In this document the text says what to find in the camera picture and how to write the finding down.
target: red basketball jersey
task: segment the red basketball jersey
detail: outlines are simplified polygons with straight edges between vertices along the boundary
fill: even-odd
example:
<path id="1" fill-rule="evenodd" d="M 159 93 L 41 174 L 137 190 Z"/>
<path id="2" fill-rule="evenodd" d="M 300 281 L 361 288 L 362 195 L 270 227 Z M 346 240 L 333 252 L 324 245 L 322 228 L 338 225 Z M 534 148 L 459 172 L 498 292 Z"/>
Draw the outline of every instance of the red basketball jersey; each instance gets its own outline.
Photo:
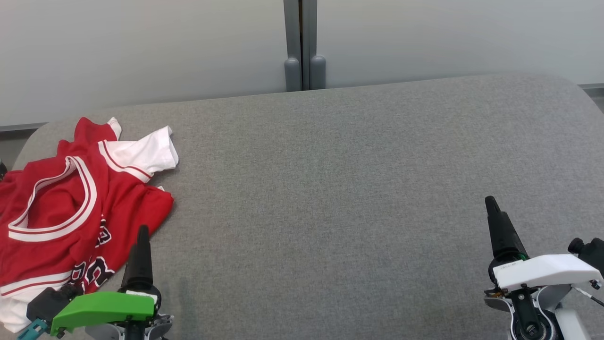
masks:
<path id="1" fill-rule="evenodd" d="M 27 303 L 66 283 L 97 290 L 127 260 L 138 227 L 153 233 L 172 196 L 146 185 L 178 163 L 168 126 L 136 142 L 118 141 L 115 119 L 82 118 L 57 155 L 11 171 L 0 182 L 0 321 L 18 332 Z"/>

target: white wall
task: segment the white wall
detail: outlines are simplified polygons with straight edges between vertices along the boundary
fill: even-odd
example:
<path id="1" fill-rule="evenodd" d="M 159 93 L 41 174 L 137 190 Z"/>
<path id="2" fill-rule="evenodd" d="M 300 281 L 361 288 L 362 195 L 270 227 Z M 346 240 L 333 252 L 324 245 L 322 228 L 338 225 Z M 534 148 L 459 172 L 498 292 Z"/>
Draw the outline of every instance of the white wall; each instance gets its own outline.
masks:
<path id="1" fill-rule="evenodd" d="M 501 71 L 604 83 L 602 0 L 318 1 L 327 86 Z"/>
<path id="2" fill-rule="evenodd" d="M 0 127 L 285 91 L 287 57 L 281 0 L 2 0 Z"/>

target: printed number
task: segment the printed number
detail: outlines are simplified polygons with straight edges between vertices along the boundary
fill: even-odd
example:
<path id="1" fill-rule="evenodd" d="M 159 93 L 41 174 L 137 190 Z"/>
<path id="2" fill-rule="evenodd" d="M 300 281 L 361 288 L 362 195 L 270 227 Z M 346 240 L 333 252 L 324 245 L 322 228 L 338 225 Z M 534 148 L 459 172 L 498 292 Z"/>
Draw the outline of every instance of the printed number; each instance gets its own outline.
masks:
<path id="1" fill-rule="evenodd" d="M 84 277 L 84 273 L 86 271 L 86 263 L 82 262 L 74 267 L 74 270 L 71 272 L 71 279 L 67 282 L 68 284 L 74 284 L 80 281 Z"/>
<path id="2" fill-rule="evenodd" d="M 105 219 L 101 220 L 101 231 L 98 233 L 97 244 L 94 246 L 98 248 L 101 244 L 105 244 L 111 240 L 111 233 L 109 229 L 106 227 L 107 221 Z"/>
<path id="3" fill-rule="evenodd" d="M 107 268 L 107 263 L 102 256 L 88 266 L 86 271 L 86 282 L 93 283 L 100 287 L 105 281 L 107 281 L 115 272 Z"/>

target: gray table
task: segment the gray table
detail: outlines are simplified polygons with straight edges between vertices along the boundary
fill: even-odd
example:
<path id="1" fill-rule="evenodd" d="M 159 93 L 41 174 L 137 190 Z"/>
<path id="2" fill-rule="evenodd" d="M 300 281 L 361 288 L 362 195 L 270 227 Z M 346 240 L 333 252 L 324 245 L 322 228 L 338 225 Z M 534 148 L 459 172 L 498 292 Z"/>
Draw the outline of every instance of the gray table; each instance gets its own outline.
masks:
<path id="1" fill-rule="evenodd" d="M 112 116 L 123 140 L 174 130 L 181 162 L 152 181 L 176 199 L 152 239 L 162 309 L 176 315 L 170 339 L 505 339 L 507 315 L 482 300 L 491 287 L 484 197 L 496 196 L 530 255 L 604 237 L 604 115 L 556 77 L 461 77 L 88 117 Z M 38 130 L 16 168 L 53 155 L 76 121 Z M 575 293 L 566 302 L 604 339 L 601 307 Z"/>

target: t-shirt sleeve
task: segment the t-shirt sleeve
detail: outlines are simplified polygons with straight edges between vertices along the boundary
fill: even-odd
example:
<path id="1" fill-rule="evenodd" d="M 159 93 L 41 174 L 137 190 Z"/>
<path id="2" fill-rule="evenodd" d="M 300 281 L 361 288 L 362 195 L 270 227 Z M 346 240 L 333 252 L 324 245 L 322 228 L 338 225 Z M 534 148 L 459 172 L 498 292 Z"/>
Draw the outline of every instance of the t-shirt sleeve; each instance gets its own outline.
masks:
<path id="1" fill-rule="evenodd" d="M 102 141 L 98 145 L 112 170 L 128 172 L 146 183 L 154 173 L 174 169 L 178 164 L 171 135 L 172 129 L 166 126 L 136 142 Z"/>

